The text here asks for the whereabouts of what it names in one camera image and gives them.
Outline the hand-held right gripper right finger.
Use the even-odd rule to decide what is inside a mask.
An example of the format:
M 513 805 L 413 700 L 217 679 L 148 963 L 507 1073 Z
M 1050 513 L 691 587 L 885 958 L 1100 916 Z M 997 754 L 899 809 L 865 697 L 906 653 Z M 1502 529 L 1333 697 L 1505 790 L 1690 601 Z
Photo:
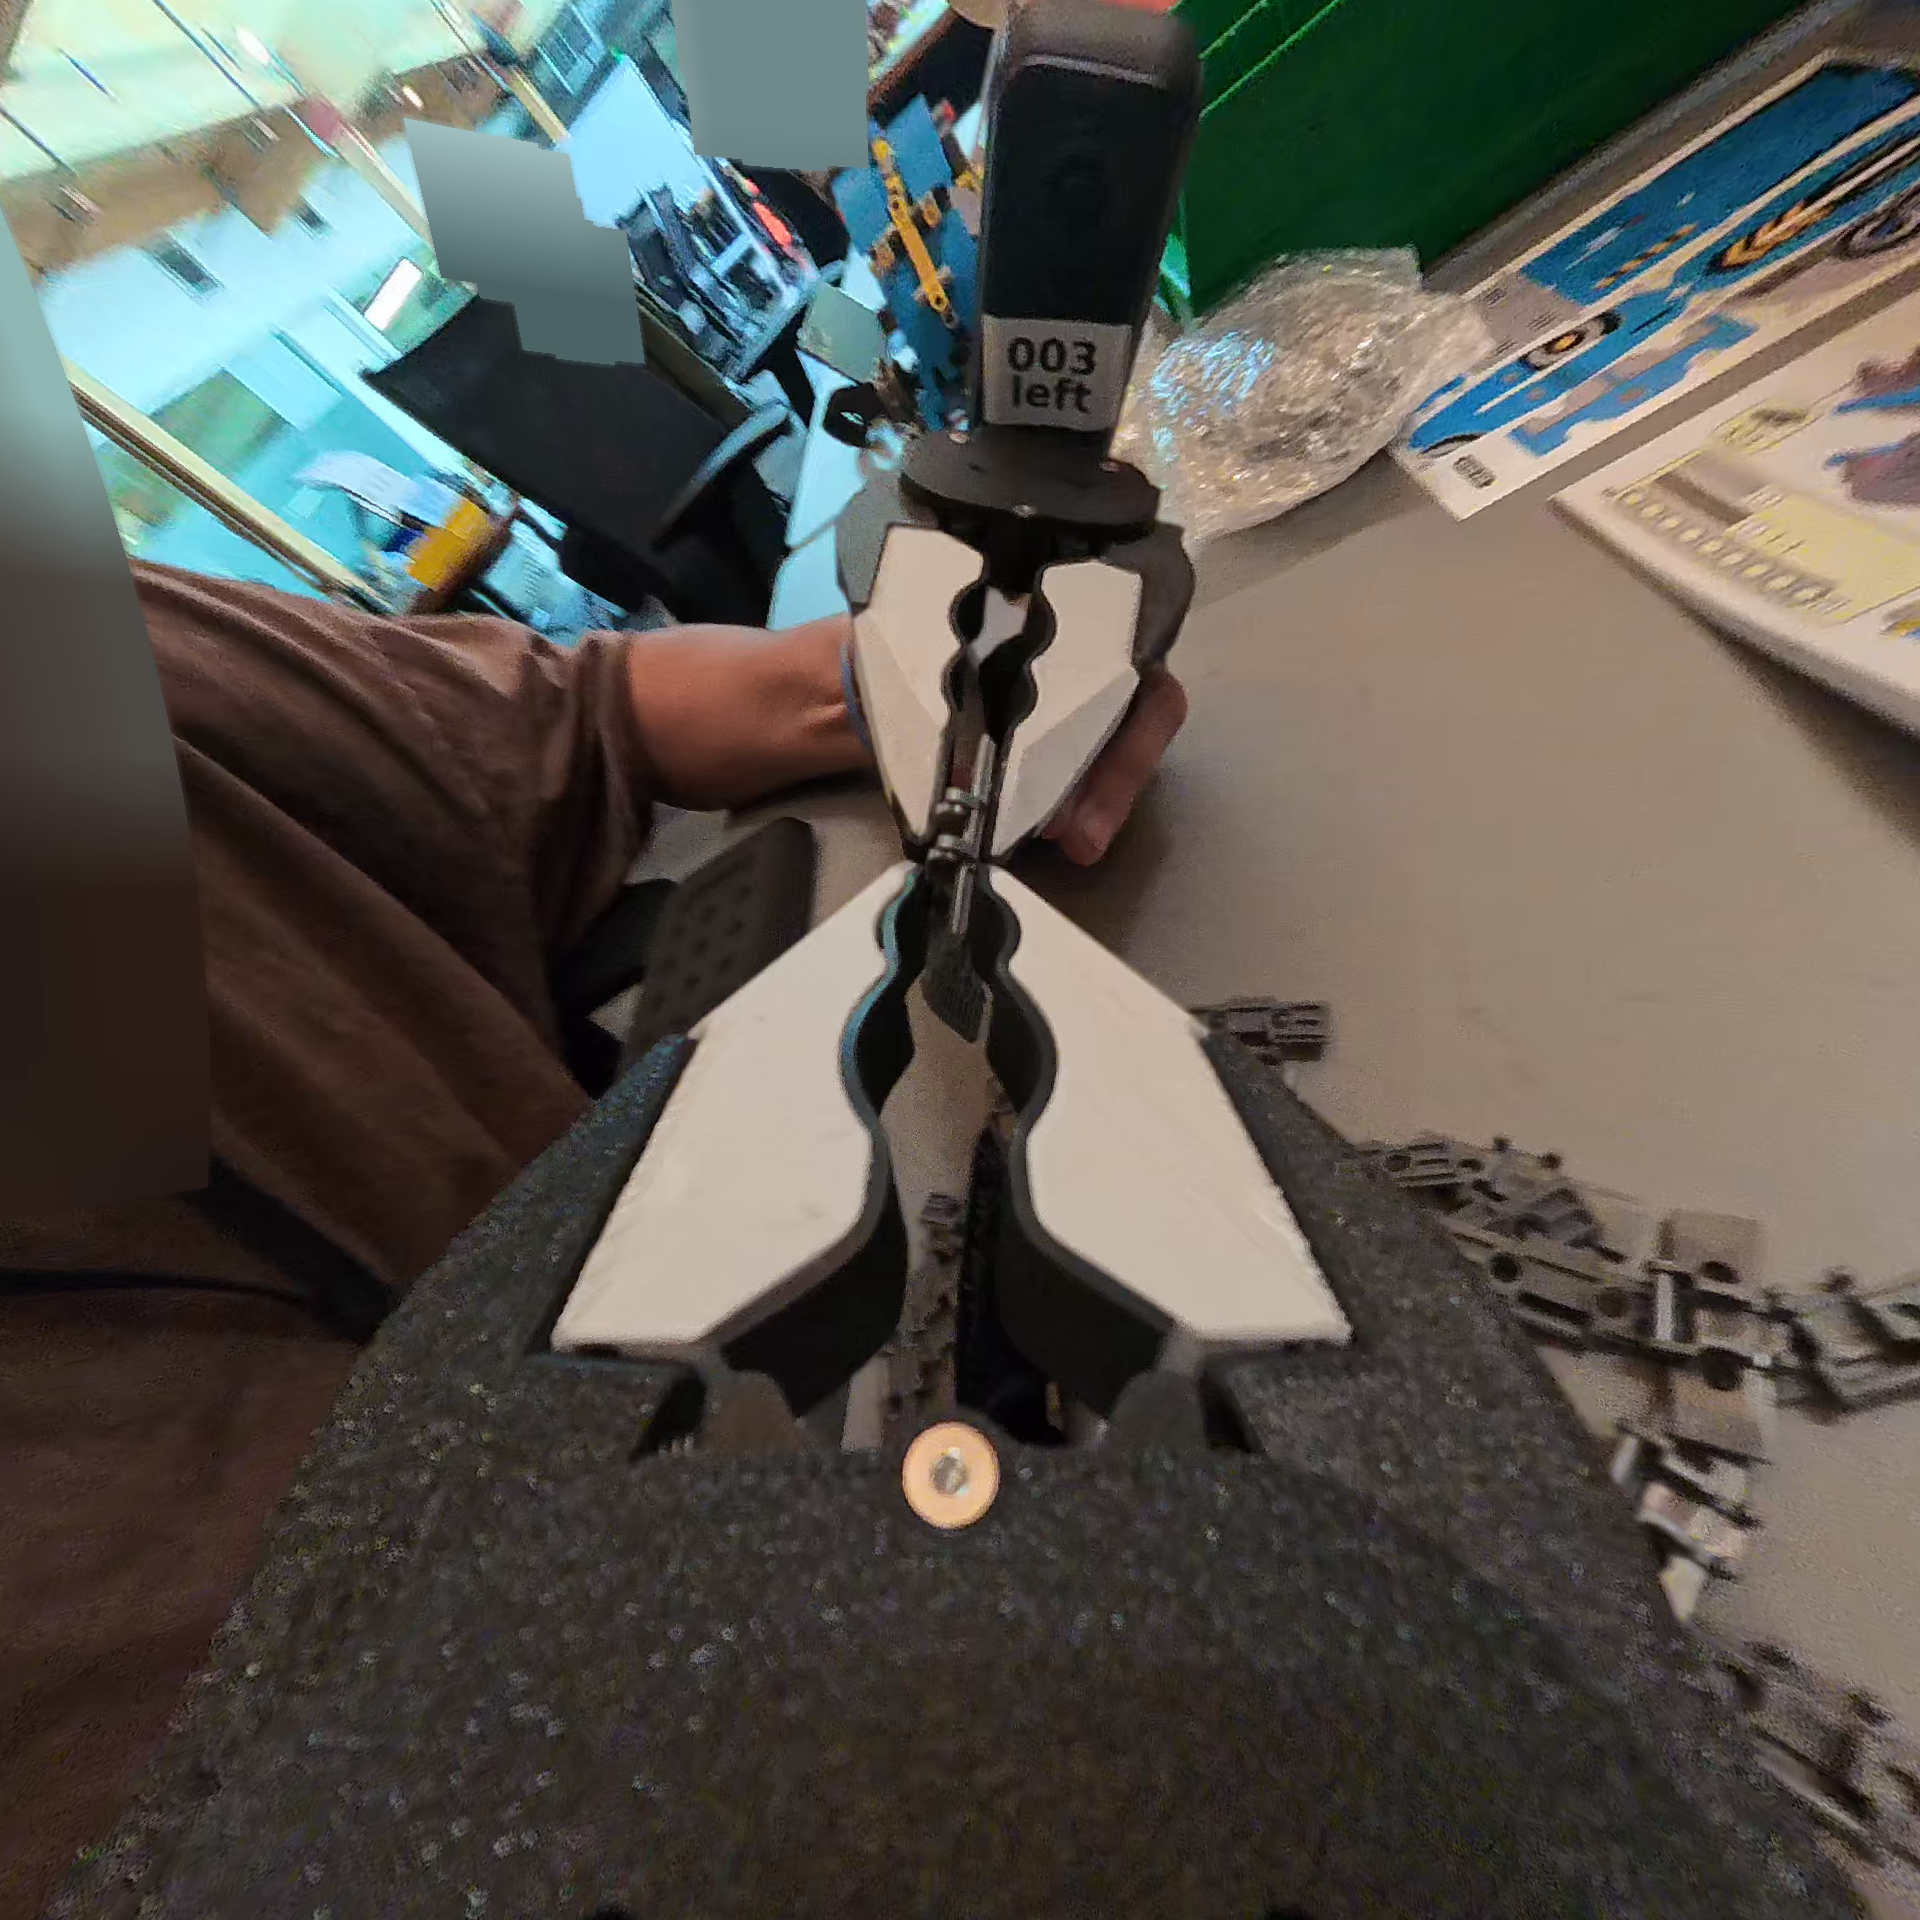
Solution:
M 1201 1373 L 1353 1327 L 1206 1028 L 1026 882 L 980 879 L 1005 1094 L 1000 1318 L 1048 1373 Z

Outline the grey desk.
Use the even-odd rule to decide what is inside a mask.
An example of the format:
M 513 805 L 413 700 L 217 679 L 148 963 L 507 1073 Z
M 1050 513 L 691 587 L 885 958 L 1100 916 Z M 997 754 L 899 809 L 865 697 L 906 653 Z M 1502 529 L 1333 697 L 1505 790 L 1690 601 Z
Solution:
M 1189 722 L 1090 870 L 1022 875 L 1170 997 L 1317 997 L 1353 1139 L 1508 1135 L 1769 1276 L 1915 1271 L 1915 741 L 1557 507 L 1389 462 L 1206 549 Z

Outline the blue brick model vehicle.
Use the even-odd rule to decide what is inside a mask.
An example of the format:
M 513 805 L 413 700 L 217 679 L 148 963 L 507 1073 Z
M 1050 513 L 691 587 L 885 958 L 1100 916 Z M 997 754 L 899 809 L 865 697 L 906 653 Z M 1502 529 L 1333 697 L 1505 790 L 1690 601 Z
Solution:
M 869 125 L 869 158 L 832 177 L 832 204 L 880 289 L 888 351 L 910 367 L 925 428 L 970 421 L 977 362 L 980 174 L 949 102 L 915 98 Z

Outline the blue sticker sheet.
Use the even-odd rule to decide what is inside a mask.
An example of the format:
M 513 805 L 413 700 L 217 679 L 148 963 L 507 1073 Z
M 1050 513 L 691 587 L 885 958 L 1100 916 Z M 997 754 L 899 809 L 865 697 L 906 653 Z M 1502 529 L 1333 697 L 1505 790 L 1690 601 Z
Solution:
M 1472 289 L 1395 462 L 1457 519 L 1915 263 L 1915 52 L 1821 52 Z

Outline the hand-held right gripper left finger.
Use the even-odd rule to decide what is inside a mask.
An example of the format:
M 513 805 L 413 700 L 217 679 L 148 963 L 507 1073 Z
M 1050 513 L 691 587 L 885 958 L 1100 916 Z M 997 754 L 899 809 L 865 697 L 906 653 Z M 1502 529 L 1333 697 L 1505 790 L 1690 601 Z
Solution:
M 572 1356 L 840 1397 L 897 1331 L 906 1215 L 883 1109 L 915 1058 L 921 879 L 890 868 L 728 997 L 550 1327 Z

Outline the clear bag of small parts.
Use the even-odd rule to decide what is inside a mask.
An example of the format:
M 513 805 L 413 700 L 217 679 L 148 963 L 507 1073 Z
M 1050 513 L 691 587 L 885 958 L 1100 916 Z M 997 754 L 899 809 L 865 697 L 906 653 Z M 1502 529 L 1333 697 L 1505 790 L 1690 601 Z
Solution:
M 1150 316 L 1113 451 L 1206 543 L 1353 478 L 1492 351 L 1411 250 L 1288 257 L 1204 317 Z

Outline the black perforated foam pad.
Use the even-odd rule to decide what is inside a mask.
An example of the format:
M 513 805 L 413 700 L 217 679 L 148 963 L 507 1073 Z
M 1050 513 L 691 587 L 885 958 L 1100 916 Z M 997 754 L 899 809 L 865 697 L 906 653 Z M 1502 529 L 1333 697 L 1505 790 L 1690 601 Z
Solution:
M 620 1063 L 689 1038 L 808 935 L 817 878 L 813 830 L 773 818 L 676 879 L 644 949 Z

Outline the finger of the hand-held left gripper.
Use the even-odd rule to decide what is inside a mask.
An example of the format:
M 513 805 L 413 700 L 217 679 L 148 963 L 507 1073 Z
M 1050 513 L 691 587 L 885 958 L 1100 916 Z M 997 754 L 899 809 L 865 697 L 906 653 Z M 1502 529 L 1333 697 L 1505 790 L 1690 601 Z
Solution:
M 1024 670 L 1033 694 L 1000 757 L 992 860 L 1005 860 L 1062 811 L 1139 689 L 1142 583 L 1132 570 L 1048 567 L 1035 598 L 1050 638 Z
M 953 750 L 990 731 L 961 617 L 984 583 L 985 559 L 970 543 L 899 524 L 880 541 L 872 589 L 854 613 L 854 670 L 880 788 L 915 860 Z

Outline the pile of grey track links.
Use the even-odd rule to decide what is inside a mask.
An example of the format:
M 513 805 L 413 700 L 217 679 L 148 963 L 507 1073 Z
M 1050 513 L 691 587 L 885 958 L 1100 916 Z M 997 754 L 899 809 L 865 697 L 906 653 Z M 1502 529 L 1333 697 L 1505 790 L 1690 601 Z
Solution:
M 1193 1007 L 1289 1093 L 1333 1035 L 1322 999 L 1241 997 Z M 915 1229 L 921 1265 L 908 1282 L 906 1332 L 888 1363 L 885 1420 L 925 1410 L 957 1387 L 963 1403 L 1038 1420 L 1051 1438 L 1069 1420 L 990 1331 L 990 1258 L 1012 1115 L 1004 1094 L 980 1109 L 957 1191 L 925 1188 Z M 1866 1690 L 1842 1686 L 1792 1645 L 1701 1631 L 1705 1596 L 1745 1571 L 1760 1531 L 1756 1471 L 1782 1386 L 1832 1406 L 1915 1397 L 1915 1282 L 1853 1293 L 1782 1297 L 1754 1282 L 1760 1239 L 1739 1215 L 1668 1213 L 1658 1226 L 1621 1196 L 1572 1181 L 1560 1154 L 1508 1139 L 1461 1142 L 1405 1135 L 1363 1142 L 1361 1162 L 1446 1236 L 1480 1298 L 1533 1353 L 1590 1353 L 1637 1386 L 1638 1403 L 1596 1429 L 1597 1465 L 1630 1507 L 1661 1607 L 1712 1663 L 1765 1772 L 1842 1849 L 1915 1895 L 1915 1722 Z

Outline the open instruction booklet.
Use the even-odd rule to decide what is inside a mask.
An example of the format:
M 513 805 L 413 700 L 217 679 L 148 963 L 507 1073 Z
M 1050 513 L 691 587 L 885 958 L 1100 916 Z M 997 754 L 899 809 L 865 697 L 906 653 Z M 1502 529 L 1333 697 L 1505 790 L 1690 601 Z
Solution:
M 1555 507 L 1699 620 L 1918 735 L 1918 292 Z

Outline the green plastic bin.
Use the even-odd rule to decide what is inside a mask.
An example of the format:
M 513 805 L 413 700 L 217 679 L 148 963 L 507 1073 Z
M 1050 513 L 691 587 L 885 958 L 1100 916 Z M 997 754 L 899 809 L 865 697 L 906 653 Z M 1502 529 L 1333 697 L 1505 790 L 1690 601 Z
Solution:
M 1204 101 L 1179 317 L 1280 257 L 1433 263 L 1771 33 L 1789 3 L 1181 3 Z

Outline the yellow bin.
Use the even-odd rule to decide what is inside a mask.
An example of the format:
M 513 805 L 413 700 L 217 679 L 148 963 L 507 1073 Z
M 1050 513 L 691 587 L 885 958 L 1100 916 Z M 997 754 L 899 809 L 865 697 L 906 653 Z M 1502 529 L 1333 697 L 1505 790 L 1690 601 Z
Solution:
M 492 567 L 509 531 L 509 519 L 475 495 L 457 494 L 402 556 L 401 580 L 417 601 L 445 606 Z

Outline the person's left hand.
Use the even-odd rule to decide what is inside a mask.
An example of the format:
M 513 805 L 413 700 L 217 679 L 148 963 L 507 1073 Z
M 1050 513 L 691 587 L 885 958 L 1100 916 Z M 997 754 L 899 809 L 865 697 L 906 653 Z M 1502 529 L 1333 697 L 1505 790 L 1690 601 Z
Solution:
M 1189 697 L 1163 666 L 1150 667 L 1113 739 L 1094 757 L 1040 838 L 1076 866 L 1097 863 L 1129 823 L 1185 729 Z

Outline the person's left forearm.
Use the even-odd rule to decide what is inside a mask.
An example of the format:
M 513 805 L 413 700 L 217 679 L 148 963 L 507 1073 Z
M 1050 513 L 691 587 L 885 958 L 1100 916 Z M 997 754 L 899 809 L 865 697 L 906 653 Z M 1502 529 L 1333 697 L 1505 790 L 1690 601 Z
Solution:
M 853 626 L 842 613 L 786 630 L 698 626 L 630 639 L 634 729 L 656 797 L 675 809 L 734 811 L 874 774 L 840 685 L 836 653 Z

